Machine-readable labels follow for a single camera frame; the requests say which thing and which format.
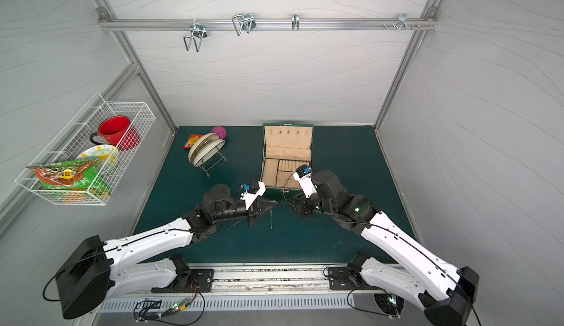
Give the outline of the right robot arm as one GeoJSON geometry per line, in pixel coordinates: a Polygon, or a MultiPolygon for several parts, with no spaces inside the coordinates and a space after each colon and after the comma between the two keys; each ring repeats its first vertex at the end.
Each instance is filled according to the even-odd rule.
{"type": "Polygon", "coordinates": [[[351,195],[330,170],[313,173],[307,165],[292,173],[302,192],[288,202],[307,215],[322,213],[379,247],[400,265],[387,267],[358,255],[349,265],[356,286],[384,289],[423,310],[432,325],[465,325],[475,313],[480,276],[439,258],[397,226],[363,195],[351,195]]]}

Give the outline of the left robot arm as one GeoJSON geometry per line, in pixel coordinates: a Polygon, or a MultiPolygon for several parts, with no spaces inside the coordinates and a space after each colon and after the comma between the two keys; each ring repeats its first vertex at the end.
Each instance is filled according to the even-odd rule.
{"type": "Polygon", "coordinates": [[[218,224],[245,219],[252,226],[278,202],[264,196],[266,187],[253,181],[239,198],[229,186],[217,184],[200,204],[163,226],[120,239],[95,235],[79,244],[53,277],[63,318],[90,313],[105,300],[141,290],[184,293],[198,279],[180,256],[153,262],[152,258],[197,244],[218,231],[218,224]]]}

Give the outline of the green table mat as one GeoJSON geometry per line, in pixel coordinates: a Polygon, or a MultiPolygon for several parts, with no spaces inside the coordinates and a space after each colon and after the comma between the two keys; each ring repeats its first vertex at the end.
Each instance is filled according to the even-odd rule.
{"type": "MultiPolygon", "coordinates": [[[[236,192],[261,176],[264,131],[261,126],[230,126],[223,154],[227,162],[211,176],[189,163],[183,149],[191,135],[208,133],[208,126],[182,126],[176,132],[157,182],[136,225],[143,232],[194,209],[216,184],[236,192]]],[[[315,126],[312,143],[314,172],[330,170],[352,194],[363,195],[382,209],[404,232],[412,233],[380,144],[371,126],[315,126]]],[[[190,264],[228,263],[348,263],[358,253],[383,263],[391,258],[377,246],[340,227],[330,217],[298,217],[280,192],[278,207],[249,227],[245,220],[224,222],[215,235],[179,249],[190,264]]]]}

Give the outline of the pink ball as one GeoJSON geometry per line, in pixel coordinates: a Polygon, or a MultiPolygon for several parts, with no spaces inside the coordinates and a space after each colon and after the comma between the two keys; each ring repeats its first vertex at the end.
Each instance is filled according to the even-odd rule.
{"type": "Polygon", "coordinates": [[[216,134],[217,136],[219,136],[219,138],[221,140],[226,139],[227,136],[227,131],[224,127],[222,126],[216,126],[211,130],[211,133],[216,134]]]}

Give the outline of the red snack packet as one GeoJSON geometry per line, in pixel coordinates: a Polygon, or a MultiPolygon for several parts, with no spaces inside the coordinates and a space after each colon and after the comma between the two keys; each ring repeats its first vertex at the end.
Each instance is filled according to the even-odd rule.
{"type": "Polygon", "coordinates": [[[191,135],[188,141],[184,144],[183,149],[191,149],[202,137],[203,135],[191,135]]]}

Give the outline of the patterned plate in basket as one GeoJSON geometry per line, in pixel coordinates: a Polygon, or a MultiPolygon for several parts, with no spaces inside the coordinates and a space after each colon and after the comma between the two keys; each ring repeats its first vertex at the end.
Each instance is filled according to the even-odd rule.
{"type": "Polygon", "coordinates": [[[76,160],[92,160],[98,173],[111,173],[120,162],[120,151],[114,145],[95,145],[76,157],[76,160]]]}

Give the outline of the green snack bag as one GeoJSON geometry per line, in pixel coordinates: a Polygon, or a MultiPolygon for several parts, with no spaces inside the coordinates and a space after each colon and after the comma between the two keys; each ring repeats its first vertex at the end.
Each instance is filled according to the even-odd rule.
{"type": "Polygon", "coordinates": [[[86,190],[98,175],[96,159],[79,159],[44,165],[28,166],[43,189],[86,190]]]}

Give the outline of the metal double hook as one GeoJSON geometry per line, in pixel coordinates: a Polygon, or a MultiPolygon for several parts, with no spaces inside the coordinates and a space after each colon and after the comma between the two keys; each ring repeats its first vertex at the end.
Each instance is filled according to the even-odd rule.
{"type": "Polygon", "coordinates": [[[204,25],[195,22],[189,28],[189,33],[183,36],[184,46],[186,50],[189,51],[193,47],[196,52],[199,52],[201,50],[202,42],[206,37],[207,28],[205,28],[204,25]]]}

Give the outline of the metal loop hook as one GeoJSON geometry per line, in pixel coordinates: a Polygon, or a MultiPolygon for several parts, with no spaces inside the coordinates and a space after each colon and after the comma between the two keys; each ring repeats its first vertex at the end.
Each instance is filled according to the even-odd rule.
{"type": "Polygon", "coordinates": [[[249,34],[256,28],[256,20],[252,13],[241,13],[233,16],[231,22],[234,25],[235,32],[240,36],[243,32],[249,34]]]}

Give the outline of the right black mount plate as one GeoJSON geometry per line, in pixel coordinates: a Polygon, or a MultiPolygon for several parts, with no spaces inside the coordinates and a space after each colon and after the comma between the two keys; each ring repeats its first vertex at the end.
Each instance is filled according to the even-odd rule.
{"type": "Polygon", "coordinates": [[[325,267],[323,275],[329,281],[329,288],[333,291],[377,290],[361,277],[361,266],[369,258],[359,253],[346,267],[325,267]]]}

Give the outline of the black mount plate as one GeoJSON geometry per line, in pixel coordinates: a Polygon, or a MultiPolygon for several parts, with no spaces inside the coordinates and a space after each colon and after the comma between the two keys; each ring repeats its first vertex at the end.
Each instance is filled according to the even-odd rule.
{"type": "Polygon", "coordinates": [[[181,255],[172,255],[168,258],[174,264],[176,277],[165,287],[152,288],[152,293],[172,294],[188,292],[211,292],[211,286],[214,279],[213,269],[191,269],[183,260],[181,255]]]}
{"type": "Polygon", "coordinates": [[[369,258],[359,253],[346,267],[325,267],[323,275],[329,281],[329,288],[333,291],[377,290],[361,277],[361,266],[369,258]]]}

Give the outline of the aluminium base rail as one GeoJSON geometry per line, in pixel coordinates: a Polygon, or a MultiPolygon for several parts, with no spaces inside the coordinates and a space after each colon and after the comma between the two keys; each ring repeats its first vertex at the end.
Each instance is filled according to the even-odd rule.
{"type": "MultiPolygon", "coordinates": [[[[320,266],[215,267],[211,292],[299,292],[332,291],[320,266]]],[[[111,277],[115,285],[107,292],[107,299],[119,295],[147,291],[167,286],[176,277],[175,267],[168,259],[139,264],[111,277]]],[[[403,269],[371,261],[361,270],[362,279],[377,290],[386,290],[414,298],[431,288],[403,269]]]]}

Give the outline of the left black mount plate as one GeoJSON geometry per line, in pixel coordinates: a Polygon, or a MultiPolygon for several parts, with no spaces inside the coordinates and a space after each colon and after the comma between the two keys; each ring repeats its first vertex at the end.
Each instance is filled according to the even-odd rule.
{"type": "Polygon", "coordinates": [[[168,258],[174,264],[176,277],[165,287],[152,288],[152,293],[172,294],[188,292],[211,292],[211,286],[214,279],[213,269],[191,269],[183,260],[181,255],[172,255],[168,258]]]}

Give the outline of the aluminium top rail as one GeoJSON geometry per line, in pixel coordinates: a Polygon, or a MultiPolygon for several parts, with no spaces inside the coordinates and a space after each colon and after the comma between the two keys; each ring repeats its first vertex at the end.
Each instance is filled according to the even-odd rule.
{"type": "MultiPolygon", "coordinates": [[[[392,25],[398,18],[392,19],[310,19],[300,17],[300,29],[298,31],[368,31],[394,29],[383,29],[382,24],[392,25]]],[[[291,18],[283,19],[258,19],[256,20],[257,32],[283,32],[292,31],[291,18]]],[[[195,23],[204,25],[207,32],[233,32],[235,30],[231,19],[117,19],[112,21],[101,21],[99,24],[104,31],[116,32],[187,32],[195,23]]],[[[410,19],[412,24],[420,24],[421,29],[435,29],[439,22],[436,20],[410,19]]]]}

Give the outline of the metal bracket hook right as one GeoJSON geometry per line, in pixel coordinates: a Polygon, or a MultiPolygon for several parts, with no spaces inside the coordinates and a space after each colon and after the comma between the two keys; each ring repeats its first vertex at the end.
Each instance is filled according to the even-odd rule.
{"type": "Polygon", "coordinates": [[[408,22],[408,17],[406,14],[401,14],[397,21],[392,25],[382,24],[383,29],[394,29],[395,31],[414,31],[421,29],[421,25],[416,23],[412,24],[408,22]]]}

